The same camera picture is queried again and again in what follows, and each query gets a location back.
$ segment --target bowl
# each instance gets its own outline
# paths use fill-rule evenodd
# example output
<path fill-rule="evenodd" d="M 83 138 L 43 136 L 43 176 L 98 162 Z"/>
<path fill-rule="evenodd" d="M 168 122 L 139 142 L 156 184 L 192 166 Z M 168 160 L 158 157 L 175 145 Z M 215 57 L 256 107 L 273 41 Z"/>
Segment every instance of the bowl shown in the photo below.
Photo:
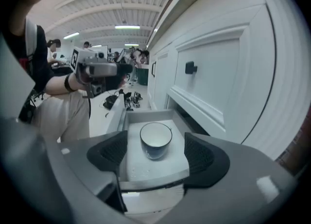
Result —
<path fill-rule="evenodd" d="M 170 128 L 162 123 L 151 122 L 140 130 L 141 147 L 147 158 L 161 158 L 169 147 L 173 134 Z"/>

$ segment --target backpack strap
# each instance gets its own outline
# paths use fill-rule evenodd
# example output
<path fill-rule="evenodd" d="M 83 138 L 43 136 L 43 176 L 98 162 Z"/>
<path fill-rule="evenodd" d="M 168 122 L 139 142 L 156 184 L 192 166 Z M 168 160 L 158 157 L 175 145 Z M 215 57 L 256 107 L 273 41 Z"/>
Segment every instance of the backpack strap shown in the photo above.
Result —
<path fill-rule="evenodd" d="M 26 54 L 29 61 L 29 73 L 33 75 L 33 55 L 37 48 L 37 25 L 32 23 L 28 17 L 26 17 L 25 23 L 25 41 L 26 41 Z"/>

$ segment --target black cabinet handle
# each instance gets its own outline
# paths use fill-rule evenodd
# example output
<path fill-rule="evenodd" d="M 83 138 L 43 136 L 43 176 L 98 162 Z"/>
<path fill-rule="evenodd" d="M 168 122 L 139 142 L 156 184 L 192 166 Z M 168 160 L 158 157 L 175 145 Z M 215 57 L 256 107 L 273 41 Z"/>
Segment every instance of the black cabinet handle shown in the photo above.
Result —
<path fill-rule="evenodd" d="M 198 71 L 198 66 L 194 65 L 194 62 L 187 62 L 185 67 L 186 74 L 193 74 L 194 72 Z"/>
<path fill-rule="evenodd" d="M 154 62 L 154 63 L 152 64 L 152 67 L 151 67 L 151 74 L 155 77 L 155 75 L 154 75 L 154 64 L 156 64 L 156 62 Z"/>

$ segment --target cup rim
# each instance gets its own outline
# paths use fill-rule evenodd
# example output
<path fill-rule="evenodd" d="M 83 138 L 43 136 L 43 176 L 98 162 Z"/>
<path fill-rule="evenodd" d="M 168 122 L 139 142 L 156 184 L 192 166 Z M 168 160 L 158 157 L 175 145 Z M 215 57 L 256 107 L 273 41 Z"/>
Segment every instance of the cup rim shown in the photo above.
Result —
<path fill-rule="evenodd" d="M 161 124 L 161 125 L 166 126 L 166 127 L 169 129 L 169 131 L 171 132 L 170 141 L 168 141 L 165 145 L 162 145 L 162 146 L 152 146 L 152 145 L 150 145 L 150 144 L 147 144 L 147 143 L 142 139 L 142 137 L 141 137 L 141 131 L 143 130 L 143 128 L 144 128 L 146 125 L 154 124 L 154 123 L 156 123 L 156 124 Z M 145 125 L 141 128 L 141 130 L 140 130 L 140 132 L 139 132 L 139 136 L 140 136 L 140 140 L 143 141 L 144 144 L 146 144 L 147 146 L 153 147 L 153 148 L 161 148 L 161 147 L 164 147 L 164 146 L 168 145 L 168 144 L 171 142 L 171 140 L 172 140 L 172 138 L 173 138 L 173 133 L 172 133 L 172 130 L 171 130 L 167 125 L 165 125 L 165 124 L 162 124 L 162 123 L 159 123 L 159 122 L 150 122 L 150 123 L 145 124 Z"/>

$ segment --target black wristband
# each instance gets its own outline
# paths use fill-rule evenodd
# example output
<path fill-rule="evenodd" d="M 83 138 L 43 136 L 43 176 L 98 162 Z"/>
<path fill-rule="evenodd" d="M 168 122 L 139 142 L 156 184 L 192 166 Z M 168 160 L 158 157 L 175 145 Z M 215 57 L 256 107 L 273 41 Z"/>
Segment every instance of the black wristband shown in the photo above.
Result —
<path fill-rule="evenodd" d="M 70 87 L 69 82 L 68 82 L 70 75 L 71 74 L 66 76 L 64 84 L 65 84 L 65 88 L 68 90 L 68 92 L 71 93 L 71 92 L 74 92 L 74 90 L 72 90 L 72 88 Z"/>

